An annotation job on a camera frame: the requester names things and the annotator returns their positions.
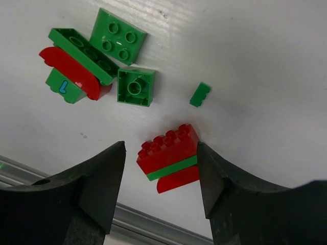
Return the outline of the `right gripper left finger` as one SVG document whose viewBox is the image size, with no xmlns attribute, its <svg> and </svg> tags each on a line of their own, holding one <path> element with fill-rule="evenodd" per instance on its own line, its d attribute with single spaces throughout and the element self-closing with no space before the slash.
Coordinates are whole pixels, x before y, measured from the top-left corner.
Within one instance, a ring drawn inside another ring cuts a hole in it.
<svg viewBox="0 0 327 245">
<path fill-rule="evenodd" d="M 125 159 L 119 141 L 32 185 L 1 189 L 1 244 L 103 244 Z"/>
</svg>

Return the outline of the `green red lego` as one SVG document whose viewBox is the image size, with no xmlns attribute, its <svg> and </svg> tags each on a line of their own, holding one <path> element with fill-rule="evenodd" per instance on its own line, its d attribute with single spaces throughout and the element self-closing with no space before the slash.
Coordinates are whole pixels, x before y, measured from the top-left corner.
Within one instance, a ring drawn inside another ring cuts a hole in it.
<svg viewBox="0 0 327 245">
<path fill-rule="evenodd" d="M 49 38 L 53 46 L 44 48 L 40 57 L 52 67 L 46 83 L 68 103 L 75 103 L 84 92 L 97 101 L 109 92 L 119 67 L 93 47 L 75 29 L 52 28 Z"/>
</svg>

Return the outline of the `green curved four-stud brick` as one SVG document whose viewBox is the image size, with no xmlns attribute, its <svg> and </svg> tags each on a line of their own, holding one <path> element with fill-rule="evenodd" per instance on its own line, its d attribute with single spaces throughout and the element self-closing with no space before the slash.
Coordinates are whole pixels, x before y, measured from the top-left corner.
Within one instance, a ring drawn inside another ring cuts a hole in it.
<svg viewBox="0 0 327 245">
<path fill-rule="evenodd" d="M 90 36 L 90 44 L 126 64 L 133 64 L 147 37 L 147 32 L 100 8 Z"/>
</svg>

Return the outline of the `green hollow square brick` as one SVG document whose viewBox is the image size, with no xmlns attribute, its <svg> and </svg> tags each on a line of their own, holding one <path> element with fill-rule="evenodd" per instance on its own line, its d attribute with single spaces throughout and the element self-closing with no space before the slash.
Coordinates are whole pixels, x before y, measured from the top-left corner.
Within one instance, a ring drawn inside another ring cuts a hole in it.
<svg viewBox="0 0 327 245">
<path fill-rule="evenodd" d="M 153 101 L 155 70 L 127 66 L 118 70 L 117 101 L 149 107 Z"/>
</svg>

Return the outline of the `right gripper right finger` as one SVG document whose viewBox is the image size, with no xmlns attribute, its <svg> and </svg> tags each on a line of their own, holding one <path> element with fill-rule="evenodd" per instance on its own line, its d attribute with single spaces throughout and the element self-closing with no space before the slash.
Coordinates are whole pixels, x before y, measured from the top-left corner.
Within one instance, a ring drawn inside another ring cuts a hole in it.
<svg viewBox="0 0 327 245">
<path fill-rule="evenodd" d="M 197 145 L 205 217 L 214 244 L 326 244 L 326 181 L 283 187 Z"/>
</svg>

